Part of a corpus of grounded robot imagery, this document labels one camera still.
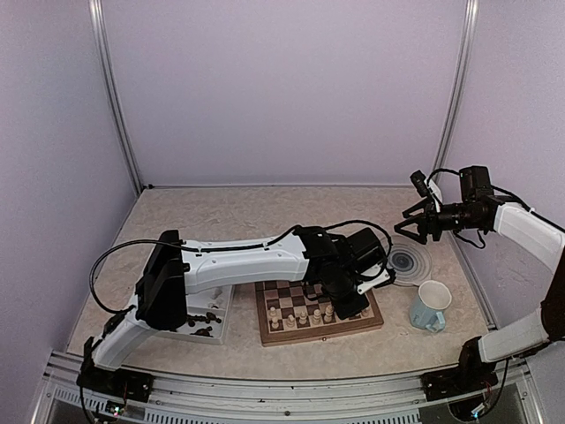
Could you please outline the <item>white chess queen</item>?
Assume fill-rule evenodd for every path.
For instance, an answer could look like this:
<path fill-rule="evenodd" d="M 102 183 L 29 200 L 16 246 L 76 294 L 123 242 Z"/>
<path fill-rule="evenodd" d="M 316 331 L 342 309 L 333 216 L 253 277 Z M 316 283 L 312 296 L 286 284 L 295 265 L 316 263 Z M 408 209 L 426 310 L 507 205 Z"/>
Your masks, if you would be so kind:
<path fill-rule="evenodd" d="M 323 321 L 326 323 L 331 323 L 334 320 L 334 308 L 331 304 L 328 304 L 324 311 Z"/>

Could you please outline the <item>white chess king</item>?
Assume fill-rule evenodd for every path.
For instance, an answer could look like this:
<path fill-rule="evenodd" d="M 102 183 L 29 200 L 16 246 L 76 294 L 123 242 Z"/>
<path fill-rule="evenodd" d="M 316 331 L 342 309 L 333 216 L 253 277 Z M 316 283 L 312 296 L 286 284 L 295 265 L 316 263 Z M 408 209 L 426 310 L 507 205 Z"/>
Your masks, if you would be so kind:
<path fill-rule="evenodd" d="M 312 315 L 312 325 L 320 326 L 321 324 L 322 324 L 321 311 L 319 309 L 315 309 Z"/>

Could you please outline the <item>white plastic divided tray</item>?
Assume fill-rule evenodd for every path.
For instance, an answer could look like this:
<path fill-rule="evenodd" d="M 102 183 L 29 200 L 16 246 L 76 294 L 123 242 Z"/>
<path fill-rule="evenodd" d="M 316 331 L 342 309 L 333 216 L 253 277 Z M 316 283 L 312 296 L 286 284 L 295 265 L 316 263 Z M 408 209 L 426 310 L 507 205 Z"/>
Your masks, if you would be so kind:
<path fill-rule="evenodd" d="M 223 286 L 186 296 L 185 324 L 174 332 L 180 339 L 209 345 L 223 345 L 230 318 L 234 290 Z"/>

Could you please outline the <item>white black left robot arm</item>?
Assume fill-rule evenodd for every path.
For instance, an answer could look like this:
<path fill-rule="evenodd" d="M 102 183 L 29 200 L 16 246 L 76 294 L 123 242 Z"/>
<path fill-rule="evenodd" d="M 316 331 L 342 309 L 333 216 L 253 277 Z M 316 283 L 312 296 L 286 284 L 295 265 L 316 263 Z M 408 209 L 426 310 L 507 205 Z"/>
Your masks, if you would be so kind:
<path fill-rule="evenodd" d="M 310 299 L 327 299 L 338 318 L 351 318 L 369 306 L 368 292 L 392 284 L 388 266 L 392 243 L 380 242 L 380 226 L 364 221 L 344 236 L 329 227 L 295 225 L 281 235 L 255 240 L 182 240 L 178 231 L 129 244 L 151 245 L 134 293 L 111 315 L 98 337 L 84 344 L 84 363 L 92 382 L 107 393 L 124 383 L 120 367 L 142 342 L 176 330 L 187 316 L 188 296 L 221 286 L 270 281 L 298 282 Z"/>

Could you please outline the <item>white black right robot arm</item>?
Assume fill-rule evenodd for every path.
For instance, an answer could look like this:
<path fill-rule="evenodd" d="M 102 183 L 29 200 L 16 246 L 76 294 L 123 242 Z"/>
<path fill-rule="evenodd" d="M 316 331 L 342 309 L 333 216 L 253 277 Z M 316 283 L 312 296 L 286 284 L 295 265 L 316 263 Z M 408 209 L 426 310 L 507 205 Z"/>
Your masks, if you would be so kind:
<path fill-rule="evenodd" d="M 504 288 L 515 283 L 522 312 L 503 327 L 463 344 L 453 367 L 427 372 L 421 382 L 429 399 L 482 390 L 498 382 L 495 368 L 501 361 L 522 359 L 564 339 L 564 230 L 540 215 L 517 194 L 494 185 L 485 166 L 456 171 L 461 199 L 447 203 L 432 176 L 417 170 L 410 176 L 419 203 L 403 212 L 395 232 L 420 244 L 438 241 L 447 232 L 500 236 L 490 249 L 492 281 Z"/>

